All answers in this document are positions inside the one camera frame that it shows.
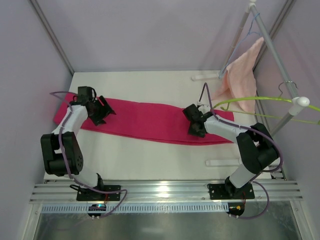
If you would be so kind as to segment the pink trousers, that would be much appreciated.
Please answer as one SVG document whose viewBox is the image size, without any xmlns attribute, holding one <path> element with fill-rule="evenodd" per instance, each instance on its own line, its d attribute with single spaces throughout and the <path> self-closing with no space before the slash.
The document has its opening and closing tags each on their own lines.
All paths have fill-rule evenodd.
<svg viewBox="0 0 320 240">
<path fill-rule="evenodd" d="M 205 137 L 188 134 L 190 121 L 183 109 L 160 103 L 134 102 L 106 98 L 106 102 L 115 111 L 108 115 L 101 125 L 94 125 L 86 119 L 81 129 L 103 134 L 141 139 L 159 143 L 188 146 L 209 146 L 229 144 L 231 141 L 215 134 Z"/>
</svg>

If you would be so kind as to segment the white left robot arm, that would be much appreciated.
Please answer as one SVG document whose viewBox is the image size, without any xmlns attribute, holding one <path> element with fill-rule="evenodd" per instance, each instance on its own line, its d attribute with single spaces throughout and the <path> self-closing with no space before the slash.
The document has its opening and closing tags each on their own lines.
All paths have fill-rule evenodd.
<svg viewBox="0 0 320 240">
<path fill-rule="evenodd" d="M 71 101 L 58 96 L 62 91 L 51 95 L 64 101 L 67 109 L 58 126 L 40 138 L 45 172 L 56 177 L 67 177 L 74 183 L 99 194 L 107 194 L 104 182 L 97 172 L 84 167 L 84 157 L 77 141 L 77 135 L 86 120 L 94 126 L 106 124 L 105 118 L 115 115 L 105 98 L 97 96 L 90 86 L 80 86 Z"/>
</svg>

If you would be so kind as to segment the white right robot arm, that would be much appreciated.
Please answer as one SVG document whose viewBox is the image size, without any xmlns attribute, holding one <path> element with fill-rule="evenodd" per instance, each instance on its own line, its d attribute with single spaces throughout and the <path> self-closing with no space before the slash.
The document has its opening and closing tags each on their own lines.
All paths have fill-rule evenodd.
<svg viewBox="0 0 320 240">
<path fill-rule="evenodd" d="M 195 137 L 216 135 L 235 143 L 240 153 L 241 164 L 224 183 L 209 183 L 211 200 L 254 199 L 251 181 L 265 168 L 281 158 L 275 142 L 262 123 L 241 126 L 216 115 L 212 110 L 202 113 L 200 107 L 191 104 L 183 111 L 190 122 L 188 134 Z"/>
</svg>

